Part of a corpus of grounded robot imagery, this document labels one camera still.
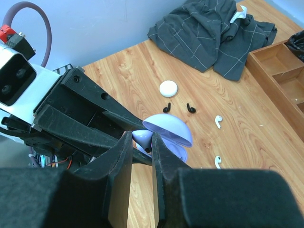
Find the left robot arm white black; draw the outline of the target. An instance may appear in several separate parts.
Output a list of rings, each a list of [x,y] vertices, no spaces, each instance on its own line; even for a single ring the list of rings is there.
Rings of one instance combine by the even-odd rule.
[[[125,132],[142,130],[129,112],[81,70],[63,75],[32,67],[0,71],[0,133],[32,151],[84,166]]]

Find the white earbud charging case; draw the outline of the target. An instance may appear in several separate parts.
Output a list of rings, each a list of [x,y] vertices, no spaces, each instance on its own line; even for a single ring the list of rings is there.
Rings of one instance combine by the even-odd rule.
[[[178,85],[174,81],[166,80],[160,84],[159,91],[164,97],[173,97],[178,91]]]

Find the white earbud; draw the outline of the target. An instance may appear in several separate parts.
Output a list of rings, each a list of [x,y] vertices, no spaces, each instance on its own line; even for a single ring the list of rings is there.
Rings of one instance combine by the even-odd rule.
[[[221,167],[220,167],[221,162],[222,162],[221,157],[216,156],[215,159],[214,159],[214,163],[215,163],[215,166],[216,166],[217,169],[221,169]]]
[[[222,117],[222,116],[217,115],[217,116],[215,117],[215,124],[216,124],[216,126],[217,126],[218,129],[221,129],[220,123],[221,123],[222,121],[223,121],[223,117]]]

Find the dark rolled tie left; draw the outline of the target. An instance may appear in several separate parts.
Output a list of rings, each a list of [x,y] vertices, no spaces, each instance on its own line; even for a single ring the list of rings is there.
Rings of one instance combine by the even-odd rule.
[[[293,34],[286,42],[288,49],[304,62],[304,30]]]

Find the black earbud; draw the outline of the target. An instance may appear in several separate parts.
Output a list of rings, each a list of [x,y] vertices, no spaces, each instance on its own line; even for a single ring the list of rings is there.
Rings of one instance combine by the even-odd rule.
[[[164,113],[169,113],[171,110],[171,103],[169,102],[168,105],[166,107],[163,108],[163,112]]]
[[[194,114],[194,113],[196,112],[196,109],[195,109],[194,107],[190,107],[190,104],[189,104],[189,103],[187,103],[186,106],[187,106],[187,110],[188,110],[190,113]]]

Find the white earbud upper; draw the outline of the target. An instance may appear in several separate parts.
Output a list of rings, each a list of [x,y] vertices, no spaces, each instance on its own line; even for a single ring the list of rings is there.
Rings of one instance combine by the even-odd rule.
[[[221,129],[220,123],[221,123],[222,121],[223,121],[223,117],[222,117],[222,116],[217,115],[217,116],[215,117],[215,124],[216,124],[216,126],[217,126],[218,129]]]

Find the purple earbud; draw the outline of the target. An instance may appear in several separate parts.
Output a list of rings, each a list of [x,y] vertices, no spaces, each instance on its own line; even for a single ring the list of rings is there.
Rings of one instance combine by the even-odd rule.
[[[132,132],[133,140],[136,147],[142,153],[150,153],[152,151],[152,135],[149,130],[136,130]]]

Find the purple earbud charging case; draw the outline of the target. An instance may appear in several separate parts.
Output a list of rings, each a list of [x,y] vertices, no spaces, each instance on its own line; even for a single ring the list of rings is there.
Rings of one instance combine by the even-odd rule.
[[[159,133],[166,147],[180,160],[186,162],[188,153],[186,148],[193,145],[193,139],[189,127],[180,118],[170,114],[155,114],[143,120],[145,130]],[[143,153],[148,157],[152,152]]]

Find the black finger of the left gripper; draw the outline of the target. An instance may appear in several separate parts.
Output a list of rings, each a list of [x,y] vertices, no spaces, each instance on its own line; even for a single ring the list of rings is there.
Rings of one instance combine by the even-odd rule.
[[[127,163],[151,165],[152,160],[133,149],[132,131],[100,122],[92,108],[80,110],[82,104],[42,104],[35,111],[34,124],[45,133],[86,155],[96,157],[102,166],[123,157]]]
[[[123,130],[142,130],[143,121],[111,97],[82,71],[67,71],[62,84],[78,99],[84,100],[80,110],[92,107],[100,122]]]

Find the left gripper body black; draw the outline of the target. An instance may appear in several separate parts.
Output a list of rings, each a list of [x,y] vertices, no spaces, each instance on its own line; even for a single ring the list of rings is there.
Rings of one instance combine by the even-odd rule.
[[[35,108],[43,133],[79,152],[105,152],[114,145],[107,117],[114,99],[79,69],[65,72]]]

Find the white earbud lower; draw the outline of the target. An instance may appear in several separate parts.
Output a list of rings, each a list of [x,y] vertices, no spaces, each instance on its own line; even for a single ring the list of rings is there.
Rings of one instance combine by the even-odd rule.
[[[215,163],[215,166],[216,166],[217,169],[221,169],[221,167],[220,167],[221,162],[222,162],[221,157],[216,156],[215,159],[214,159],[214,163]]]

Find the wooden compartment tray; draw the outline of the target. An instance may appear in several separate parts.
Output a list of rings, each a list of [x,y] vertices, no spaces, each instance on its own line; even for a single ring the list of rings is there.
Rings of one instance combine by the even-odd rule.
[[[281,41],[250,52],[246,67],[303,140],[304,63]]]

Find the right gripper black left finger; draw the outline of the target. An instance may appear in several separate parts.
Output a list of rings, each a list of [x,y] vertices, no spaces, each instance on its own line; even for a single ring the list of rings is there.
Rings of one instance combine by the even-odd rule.
[[[75,170],[2,168],[3,228],[124,228],[132,170],[132,134]]]

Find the grey checked cloth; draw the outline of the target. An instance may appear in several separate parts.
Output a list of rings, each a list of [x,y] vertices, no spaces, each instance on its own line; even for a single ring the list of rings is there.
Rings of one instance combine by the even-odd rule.
[[[213,68],[238,81],[249,52],[271,45],[276,34],[274,23],[238,13],[234,0],[188,0],[156,22],[148,38],[200,72]]]

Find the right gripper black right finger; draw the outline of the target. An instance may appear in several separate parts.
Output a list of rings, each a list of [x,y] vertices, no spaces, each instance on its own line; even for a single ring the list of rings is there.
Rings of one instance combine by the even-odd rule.
[[[301,228],[304,217],[285,179],[270,170],[194,169],[152,137],[158,228]]]

